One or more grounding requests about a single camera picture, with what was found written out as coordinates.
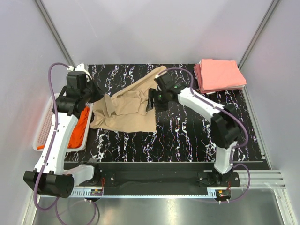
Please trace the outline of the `beige t shirt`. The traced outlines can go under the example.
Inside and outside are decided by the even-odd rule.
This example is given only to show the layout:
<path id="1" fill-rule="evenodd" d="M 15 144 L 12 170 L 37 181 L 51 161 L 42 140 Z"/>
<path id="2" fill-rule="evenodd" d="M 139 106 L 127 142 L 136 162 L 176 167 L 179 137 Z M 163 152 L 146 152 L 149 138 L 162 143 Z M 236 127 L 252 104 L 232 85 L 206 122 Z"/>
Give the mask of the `beige t shirt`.
<path id="1" fill-rule="evenodd" d="M 149 89 L 155 89 L 156 75 L 166 69 L 160 66 L 145 77 L 118 91 L 113 96 L 107 94 L 93 104 L 94 119 L 92 129 L 106 129 L 117 132 L 156 132 L 155 110 L 146 111 Z"/>

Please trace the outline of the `white plastic laundry basket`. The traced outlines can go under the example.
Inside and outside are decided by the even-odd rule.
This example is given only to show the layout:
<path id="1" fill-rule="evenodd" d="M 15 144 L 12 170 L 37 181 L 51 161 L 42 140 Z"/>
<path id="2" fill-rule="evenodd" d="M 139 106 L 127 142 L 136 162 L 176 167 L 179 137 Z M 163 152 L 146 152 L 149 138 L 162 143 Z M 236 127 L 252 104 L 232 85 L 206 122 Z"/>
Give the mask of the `white plastic laundry basket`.
<path id="1" fill-rule="evenodd" d="M 78 148 L 68 148 L 67 152 L 78 152 L 78 151 L 82 151 L 86 148 L 86 142 L 87 142 L 89 127 L 90 127 L 90 121 L 91 121 L 91 117 L 92 117 L 93 104 L 86 103 L 86 106 L 90 110 L 89 110 L 89 114 L 87 117 L 87 122 L 85 124 L 85 131 L 84 131 L 82 144 Z M 39 122 L 37 132 L 36 132 L 33 144 L 32 144 L 32 147 L 35 151 L 42 151 L 43 149 L 40 147 L 44 146 L 47 141 L 47 138 L 48 138 L 48 135 L 50 132 L 50 128 L 52 126 L 52 116 L 54 114 L 52 112 L 52 110 L 53 110 L 53 99 L 52 99 L 52 97 L 50 97 L 47 102 L 46 108 L 44 109 L 44 112 L 42 114 L 42 119 Z"/>

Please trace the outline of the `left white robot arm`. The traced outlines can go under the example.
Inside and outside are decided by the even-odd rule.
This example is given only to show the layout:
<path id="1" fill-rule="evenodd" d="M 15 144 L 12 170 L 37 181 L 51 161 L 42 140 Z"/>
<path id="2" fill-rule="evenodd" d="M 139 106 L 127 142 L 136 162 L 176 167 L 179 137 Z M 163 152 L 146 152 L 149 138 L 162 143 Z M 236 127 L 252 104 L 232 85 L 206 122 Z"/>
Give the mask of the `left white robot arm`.
<path id="1" fill-rule="evenodd" d="M 72 132 L 87 103 L 100 100 L 104 93 L 86 71 L 71 71 L 66 85 L 53 96 L 52 125 L 44 150 L 33 171 L 25 171 L 24 182 L 39 195 L 68 198 L 75 186 L 87 181 L 95 186 L 100 172 L 91 165 L 64 170 L 65 154 Z"/>

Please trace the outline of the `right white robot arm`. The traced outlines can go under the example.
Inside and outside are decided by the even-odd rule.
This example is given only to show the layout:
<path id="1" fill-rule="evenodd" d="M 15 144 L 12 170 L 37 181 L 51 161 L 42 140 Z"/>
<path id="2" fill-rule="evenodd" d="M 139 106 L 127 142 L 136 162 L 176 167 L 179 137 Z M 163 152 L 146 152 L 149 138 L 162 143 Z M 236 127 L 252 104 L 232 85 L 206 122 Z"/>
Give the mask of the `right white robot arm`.
<path id="1" fill-rule="evenodd" d="M 176 102 L 192 109 L 210 123 L 211 141 L 216 146 L 216 159 L 208 184 L 225 185 L 233 172 L 233 148 L 240 136 L 240 128 L 232 118 L 232 109 L 217 104 L 193 91 L 187 84 L 176 83 L 169 74 L 155 76 L 156 88 L 149 89 L 147 111 L 167 111 L 169 102 Z"/>

